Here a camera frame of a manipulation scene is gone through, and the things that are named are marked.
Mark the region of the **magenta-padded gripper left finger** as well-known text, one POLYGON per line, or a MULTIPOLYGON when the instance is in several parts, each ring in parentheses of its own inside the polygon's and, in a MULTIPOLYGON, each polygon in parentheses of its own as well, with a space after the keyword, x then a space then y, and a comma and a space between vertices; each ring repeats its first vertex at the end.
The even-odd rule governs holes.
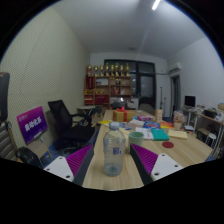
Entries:
POLYGON ((93 155, 93 146, 88 145, 68 157, 57 157, 45 171, 81 186, 93 155))

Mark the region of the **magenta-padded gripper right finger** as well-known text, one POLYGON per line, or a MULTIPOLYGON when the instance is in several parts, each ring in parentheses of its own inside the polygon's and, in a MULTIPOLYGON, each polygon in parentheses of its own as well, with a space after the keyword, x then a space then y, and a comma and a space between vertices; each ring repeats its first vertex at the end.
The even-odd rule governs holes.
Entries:
POLYGON ((144 185, 182 169, 182 166, 167 154, 156 154, 142 146, 131 144, 130 154, 144 185))

